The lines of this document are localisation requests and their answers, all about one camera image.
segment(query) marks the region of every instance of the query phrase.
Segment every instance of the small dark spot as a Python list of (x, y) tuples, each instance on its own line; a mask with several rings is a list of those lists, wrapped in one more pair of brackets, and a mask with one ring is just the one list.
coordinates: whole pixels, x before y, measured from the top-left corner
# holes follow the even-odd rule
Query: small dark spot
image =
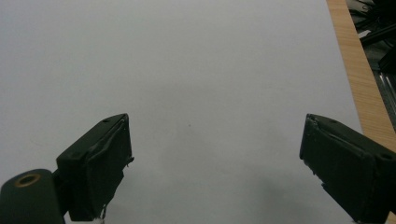
[(382, 153), (382, 154), (380, 155), (380, 157), (381, 157), (382, 159), (385, 159), (385, 160), (392, 160), (392, 156), (390, 156), (389, 154)]

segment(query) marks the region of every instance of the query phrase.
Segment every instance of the white surface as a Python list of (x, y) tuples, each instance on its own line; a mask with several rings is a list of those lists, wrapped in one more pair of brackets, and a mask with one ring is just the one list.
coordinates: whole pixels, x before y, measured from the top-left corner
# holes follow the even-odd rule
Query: white surface
[(324, 0), (1, 1), (0, 78), (0, 183), (126, 112), (106, 223), (350, 223), (298, 157), (360, 129)]
[(370, 32), (371, 32), (371, 31), (369, 31), (369, 30), (365, 30), (365, 31), (363, 31), (363, 32), (360, 32), (360, 33), (358, 34), (358, 37), (359, 37), (359, 38), (363, 38), (363, 37), (367, 36), (368, 34), (370, 34)]

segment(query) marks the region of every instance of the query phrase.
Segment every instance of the white paper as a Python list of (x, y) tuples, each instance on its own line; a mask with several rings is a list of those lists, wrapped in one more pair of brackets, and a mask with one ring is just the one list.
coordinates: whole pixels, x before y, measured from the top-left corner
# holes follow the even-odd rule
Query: white paper
[(0, 3), (0, 183), (119, 113), (106, 223), (351, 221), (298, 157), (307, 113), (361, 129), (325, 1)]

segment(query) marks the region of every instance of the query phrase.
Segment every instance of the black plastic part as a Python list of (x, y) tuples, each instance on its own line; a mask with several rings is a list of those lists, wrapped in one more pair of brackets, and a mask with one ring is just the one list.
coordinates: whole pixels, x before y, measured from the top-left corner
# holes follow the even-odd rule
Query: black plastic part
[(396, 154), (344, 124), (307, 115), (300, 158), (357, 222), (395, 212)]
[(396, 74), (396, 47), (390, 49), (378, 65), (381, 72)]
[(64, 224), (52, 172), (32, 170), (6, 182), (0, 195), (2, 224)]
[(396, 24), (392, 24), (386, 28), (371, 32), (361, 38), (361, 44), (366, 47), (380, 40), (392, 38), (396, 36)]
[(55, 185), (56, 194), (58, 195), (59, 208), (62, 216), (64, 216), (74, 203), (72, 190), (66, 182), (62, 181), (59, 175), (59, 170), (56, 170), (52, 174), (52, 179)]
[(70, 186), (74, 221), (92, 221), (114, 197), (122, 169), (133, 160), (128, 115), (104, 119), (58, 158), (60, 180)]

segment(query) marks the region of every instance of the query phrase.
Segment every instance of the wooden surface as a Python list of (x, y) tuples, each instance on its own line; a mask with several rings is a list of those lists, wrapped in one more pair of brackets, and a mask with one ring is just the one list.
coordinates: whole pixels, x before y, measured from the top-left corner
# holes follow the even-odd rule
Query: wooden surface
[[(327, 0), (363, 133), (396, 152), (396, 134), (343, 0)], [(396, 216), (389, 216), (396, 223)]]

